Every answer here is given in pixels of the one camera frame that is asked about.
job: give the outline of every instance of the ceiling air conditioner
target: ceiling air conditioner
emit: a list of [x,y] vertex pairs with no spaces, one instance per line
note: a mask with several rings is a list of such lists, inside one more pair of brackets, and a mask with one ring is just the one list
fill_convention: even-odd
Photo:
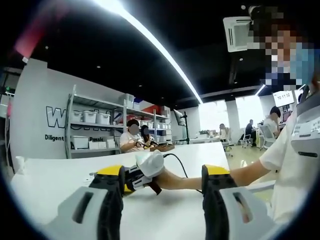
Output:
[[251,22],[249,16],[232,16],[223,19],[228,52],[247,50]]

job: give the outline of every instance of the gray gripper part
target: gray gripper part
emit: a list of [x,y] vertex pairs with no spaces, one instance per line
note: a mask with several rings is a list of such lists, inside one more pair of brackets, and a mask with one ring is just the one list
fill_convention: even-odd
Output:
[[58,216],[44,226],[54,240],[96,240],[98,219],[108,190],[80,187],[58,207]]
[[[229,239],[257,240],[274,227],[274,221],[267,215],[266,204],[245,187],[221,189],[220,194],[228,215]],[[247,223],[243,220],[236,197],[240,199],[247,212]]]

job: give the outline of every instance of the white shirt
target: white shirt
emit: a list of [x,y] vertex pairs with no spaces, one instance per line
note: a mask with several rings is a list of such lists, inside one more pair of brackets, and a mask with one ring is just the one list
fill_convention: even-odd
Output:
[[[119,143],[120,144],[120,148],[125,144],[133,143],[135,140],[142,140],[140,134],[132,135],[128,131],[122,133],[121,136],[120,136],[120,143]],[[143,150],[144,150],[143,147],[136,147],[135,146],[133,148],[130,148],[128,151],[126,151],[126,153],[143,151]]]
[[263,122],[263,125],[268,125],[270,131],[272,133],[275,133],[278,131],[277,129],[277,124],[275,123],[275,121],[273,121],[271,118],[267,117],[264,122]]
[[278,139],[260,157],[260,162],[266,169],[279,170],[271,209],[274,221],[280,224],[288,223],[299,212],[320,168],[318,159],[300,156],[291,145],[296,119],[295,110]]

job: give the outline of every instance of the white table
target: white table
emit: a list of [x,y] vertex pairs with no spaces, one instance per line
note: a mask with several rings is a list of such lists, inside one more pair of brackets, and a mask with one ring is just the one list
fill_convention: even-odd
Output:
[[[229,169],[220,142],[177,145],[169,151],[182,161],[189,177],[201,177],[203,164]],[[11,186],[18,201],[36,224],[46,224],[57,216],[58,205],[80,186],[89,173],[112,165],[130,167],[136,152],[79,159],[28,159],[24,174],[16,174]],[[174,156],[166,168],[184,177]],[[120,234],[122,240],[205,239],[203,196],[195,190],[163,190],[159,196],[149,188],[123,199]]]
[[206,137],[206,138],[190,138],[190,143],[191,144],[196,144],[196,143],[216,143],[220,142],[220,137],[215,136],[215,137]]

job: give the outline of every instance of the hand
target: hand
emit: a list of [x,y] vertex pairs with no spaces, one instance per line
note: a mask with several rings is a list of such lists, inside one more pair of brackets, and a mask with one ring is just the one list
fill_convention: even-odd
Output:
[[137,148],[143,148],[143,147],[144,147],[144,146],[142,145],[142,143],[141,143],[139,140],[137,140],[137,139],[134,140],[133,145],[134,145],[135,147],[137,147]]

